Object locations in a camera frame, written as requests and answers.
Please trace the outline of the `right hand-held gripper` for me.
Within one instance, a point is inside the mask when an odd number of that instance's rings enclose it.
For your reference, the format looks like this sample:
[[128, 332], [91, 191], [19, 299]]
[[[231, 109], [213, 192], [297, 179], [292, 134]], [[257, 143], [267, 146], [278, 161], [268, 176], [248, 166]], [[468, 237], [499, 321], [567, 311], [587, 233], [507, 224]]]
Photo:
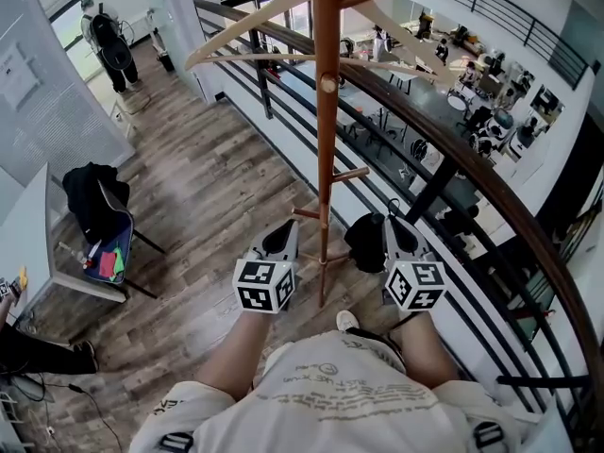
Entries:
[[425, 237], [406, 220], [388, 216], [383, 231], [388, 260], [397, 260], [385, 290], [402, 311], [433, 309], [447, 291], [445, 267], [438, 261], [416, 261], [425, 260], [430, 249]]

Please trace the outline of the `black cloth item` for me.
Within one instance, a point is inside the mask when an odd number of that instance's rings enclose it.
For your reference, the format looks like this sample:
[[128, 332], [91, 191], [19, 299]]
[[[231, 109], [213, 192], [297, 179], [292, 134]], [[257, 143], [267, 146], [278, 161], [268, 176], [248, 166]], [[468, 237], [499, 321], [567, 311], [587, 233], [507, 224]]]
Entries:
[[388, 271], [396, 260], [388, 260], [384, 240], [384, 221], [395, 216], [391, 205], [400, 202], [392, 198], [387, 205], [388, 215], [370, 212], [359, 218], [344, 234], [344, 241], [350, 247], [349, 258], [357, 268], [365, 273], [379, 274]]

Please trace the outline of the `brown wooden coat rack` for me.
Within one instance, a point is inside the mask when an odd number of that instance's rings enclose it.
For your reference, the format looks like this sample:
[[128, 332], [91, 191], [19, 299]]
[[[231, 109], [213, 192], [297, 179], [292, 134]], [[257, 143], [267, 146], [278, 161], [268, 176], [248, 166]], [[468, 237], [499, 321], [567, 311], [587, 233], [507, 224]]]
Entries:
[[320, 288], [318, 301], [324, 304], [327, 267], [344, 260], [345, 256], [330, 257], [327, 252], [331, 186], [338, 179], [366, 176], [369, 170], [334, 173], [337, 128], [338, 86], [340, 71], [340, 11], [370, 0], [311, 0], [314, 24], [314, 56], [317, 102], [317, 151], [319, 208], [313, 216], [320, 224]]

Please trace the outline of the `person's left forearm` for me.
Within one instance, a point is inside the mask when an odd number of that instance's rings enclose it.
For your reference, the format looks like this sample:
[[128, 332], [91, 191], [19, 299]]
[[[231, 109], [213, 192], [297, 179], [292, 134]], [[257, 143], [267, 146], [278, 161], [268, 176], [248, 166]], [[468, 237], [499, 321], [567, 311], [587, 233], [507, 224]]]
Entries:
[[272, 314], [242, 312], [195, 379], [235, 401], [243, 399], [252, 386], [273, 320]]

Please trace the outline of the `person's right forearm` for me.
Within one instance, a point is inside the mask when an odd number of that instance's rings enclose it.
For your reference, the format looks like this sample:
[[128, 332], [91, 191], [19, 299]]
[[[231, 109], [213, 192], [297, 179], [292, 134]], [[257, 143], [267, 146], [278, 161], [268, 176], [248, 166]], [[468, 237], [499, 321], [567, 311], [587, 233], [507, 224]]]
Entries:
[[427, 311], [401, 311], [399, 315], [407, 375], [430, 389], [458, 380], [458, 367], [445, 350], [431, 315]]

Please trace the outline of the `person's right white shoe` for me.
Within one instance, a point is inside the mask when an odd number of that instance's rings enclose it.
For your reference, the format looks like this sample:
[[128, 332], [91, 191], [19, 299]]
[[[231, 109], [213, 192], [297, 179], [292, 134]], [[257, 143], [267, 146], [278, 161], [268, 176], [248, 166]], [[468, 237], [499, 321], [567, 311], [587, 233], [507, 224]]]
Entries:
[[351, 311], [340, 310], [336, 314], [336, 328], [341, 332], [353, 333], [360, 329], [360, 323]]

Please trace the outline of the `dark metal balcony railing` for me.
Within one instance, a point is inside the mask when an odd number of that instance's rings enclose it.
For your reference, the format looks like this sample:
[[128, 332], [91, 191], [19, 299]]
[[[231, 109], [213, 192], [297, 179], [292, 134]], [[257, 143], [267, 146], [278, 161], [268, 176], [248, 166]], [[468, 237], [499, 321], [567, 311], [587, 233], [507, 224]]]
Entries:
[[[562, 409], [562, 421], [570, 433], [572, 444], [579, 450], [604, 453], [604, 356], [601, 342], [596, 337], [579, 289], [558, 252], [529, 210], [486, 159], [471, 150], [460, 137], [437, 126], [411, 105], [404, 103], [400, 91], [376, 74], [362, 70], [360, 65], [357, 60], [342, 61], [339, 70], [360, 91], [434, 145], [443, 153], [444, 163], [435, 172], [427, 171], [416, 159], [405, 153], [400, 145], [388, 138], [380, 126], [362, 116], [343, 99], [337, 101], [339, 110], [362, 125], [371, 137], [386, 145], [426, 181], [426, 188], [418, 196], [412, 196], [411, 192], [395, 183], [394, 175], [387, 171], [383, 163], [371, 158], [367, 151], [354, 142], [350, 132], [344, 130], [343, 126], [336, 127], [338, 136], [377, 170], [395, 189], [398, 198], [410, 205], [409, 210], [402, 212], [402, 217], [412, 223], [426, 224], [429, 230], [435, 232], [439, 241], [453, 254], [455, 261], [464, 267], [480, 292], [485, 294], [495, 309], [492, 313], [479, 304], [477, 294], [470, 292], [468, 286], [461, 288], [462, 295], [487, 328], [495, 330], [495, 317], [500, 316], [528, 353], [536, 368], [533, 376], [521, 364], [518, 354], [512, 351], [511, 344], [504, 339], [502, 333], [494, 332], [495, 339], [518, 371], [517, 376], [512, 376], [506, 366], [501, 366], [499, 370], [503, 375], [503, 383], [512, 387], [523, 404], [528, 403], [527, 393], [531, 393], [536, 403], [542, 405], [546, 392], [551, 392], [555, 398], [560, 399], [562, 391], [568, 391], [570, 405]], [[571, 349], [580, 354], [579, 362], [587, 368], [585, 374], [572, 372], [571, 355], [562, 349], [562, 336], [545, 318], [545, 312], [529, 290], [529, 284], [520, 268], [512, 265], [488, 238], [483, 227], [470, 218], [459, 201], [447, 190], [447, 184], [457, 172], [461, 172], [476, 186], [521, 240], [521, 247], [528, 252], [529, 261], [536, 265], [543, 283], [552, 290], [561, 304], [560, 315], [569, 323], [572, 336], [577, 341]], [[487, 258], [495, 268], [493, 276], [483, 271], [469, 253], [462, 250], [460, 240], [453, 238], [438, 224], [430, 211], [437, 200], [445, 202], [469, 226], [472, 236], [485, 248]]]

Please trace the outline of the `grey chair with black legs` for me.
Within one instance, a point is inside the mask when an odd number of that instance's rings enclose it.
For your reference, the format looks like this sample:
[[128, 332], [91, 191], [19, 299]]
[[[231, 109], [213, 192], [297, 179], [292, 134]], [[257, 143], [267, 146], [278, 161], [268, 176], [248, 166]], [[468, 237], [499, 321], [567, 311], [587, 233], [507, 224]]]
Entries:
[[126, 269], [134, 238], [138, 238], [162, 255], [166, 254], [165, 250], [135, 228], [133, 215], [101, 181], [98, 186], [110, 209], [109, 217], [113, 221], [113, 227], [107, 240], [89, 247], [88, 265], [84, 268], [85, 276], [105, 283], [118, 292], [123, 292], [127, 286], [147, 297], [157, 299], [156, 295], [129, 280], [126, 277]]

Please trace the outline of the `person's cream printed shirt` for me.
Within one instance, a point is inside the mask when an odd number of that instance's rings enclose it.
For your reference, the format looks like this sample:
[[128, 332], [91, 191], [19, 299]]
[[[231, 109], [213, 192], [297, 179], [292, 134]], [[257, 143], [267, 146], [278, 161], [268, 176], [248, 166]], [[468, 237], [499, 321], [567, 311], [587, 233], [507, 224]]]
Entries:
[[474, 427], [495, 422], [508, 453], [519, 427], [476, 382], [430, 389], [409, 378], [384, 345], [330, 331], [279, 351], [246, 397], [176, 384], [153, 409], [129, 453], [161, 453], [172, 432], [191, 432], [189, 453], [477, 453]]

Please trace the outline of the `black jacket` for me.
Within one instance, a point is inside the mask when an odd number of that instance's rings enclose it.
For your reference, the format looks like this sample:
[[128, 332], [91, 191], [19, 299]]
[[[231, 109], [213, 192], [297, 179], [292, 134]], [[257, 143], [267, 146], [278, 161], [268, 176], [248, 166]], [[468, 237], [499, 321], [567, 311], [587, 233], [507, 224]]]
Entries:
[[118, 170], [109, 165], [89, 162], [65, 174], [62, 187], [68, 209], [75, 216], [88, 243], [107, 243], [117, 233], [117, 212], [108, 204], [101, 188], [126, 206], [129, 185], [118, 179]]

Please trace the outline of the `clear bottle with red cap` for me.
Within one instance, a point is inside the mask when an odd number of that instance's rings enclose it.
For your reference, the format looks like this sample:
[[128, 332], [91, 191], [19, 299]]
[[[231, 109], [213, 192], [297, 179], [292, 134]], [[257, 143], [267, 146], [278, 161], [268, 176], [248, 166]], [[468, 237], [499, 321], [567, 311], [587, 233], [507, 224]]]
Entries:
[[74, 258], [83, 269], [93, 268], [94, 262], [91, 258], [85, 255], [81, 250], [75, 250], [70, 245], [64, 242], [59, 242], [59, 248], [67, 252]]

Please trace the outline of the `small white stand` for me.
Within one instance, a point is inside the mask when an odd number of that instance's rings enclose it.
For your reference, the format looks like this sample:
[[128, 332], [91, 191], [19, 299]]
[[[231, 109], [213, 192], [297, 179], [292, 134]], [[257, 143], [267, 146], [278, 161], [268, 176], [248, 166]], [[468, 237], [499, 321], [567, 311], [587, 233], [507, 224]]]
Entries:
[[130, 114], [122, 107], [119, 99], [115, 99], [109, 113], [111, 120], [119, 127], [125, 138], [131, 141], [134, 138], [137, 127], [131, 119]]

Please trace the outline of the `white table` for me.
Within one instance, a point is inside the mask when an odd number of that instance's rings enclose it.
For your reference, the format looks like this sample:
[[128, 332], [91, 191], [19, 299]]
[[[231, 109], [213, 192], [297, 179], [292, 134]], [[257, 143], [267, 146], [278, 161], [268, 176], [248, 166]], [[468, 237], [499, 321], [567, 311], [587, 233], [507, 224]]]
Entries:
[[0, 277], [13, 280], [25, 270], [27, 287], [12, 314], [18, 318], [33, 307], [53, 285], [116, 303], [124, 294], [62, 273], [55, 266], [50, 228], [48, 166], [44, 165], [25, 187], [0, 225]]

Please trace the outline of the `black metal far railing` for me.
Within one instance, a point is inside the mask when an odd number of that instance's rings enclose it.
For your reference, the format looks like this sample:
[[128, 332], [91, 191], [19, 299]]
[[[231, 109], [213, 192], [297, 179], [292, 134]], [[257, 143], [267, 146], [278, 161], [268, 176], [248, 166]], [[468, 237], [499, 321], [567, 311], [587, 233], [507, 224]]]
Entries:
[[595, 75], [601, 72], [600, 61], [588, 63], [567, 40], [511, 0], [451, 1], [511, 33], [526, 48], [545, 60], [573, 89], [587, 70], [592, 70]]

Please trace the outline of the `white paper notice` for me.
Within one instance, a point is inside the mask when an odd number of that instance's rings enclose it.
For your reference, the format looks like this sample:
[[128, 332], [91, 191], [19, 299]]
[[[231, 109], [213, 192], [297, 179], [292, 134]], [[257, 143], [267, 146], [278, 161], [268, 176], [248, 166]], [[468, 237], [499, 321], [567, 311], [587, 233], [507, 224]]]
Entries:
[[13, 111], [18, 111], [42, 85], [34, 62], [35, 59], [28, 56], [18, 42], [12, 42], [0, 54], [0, 95]]

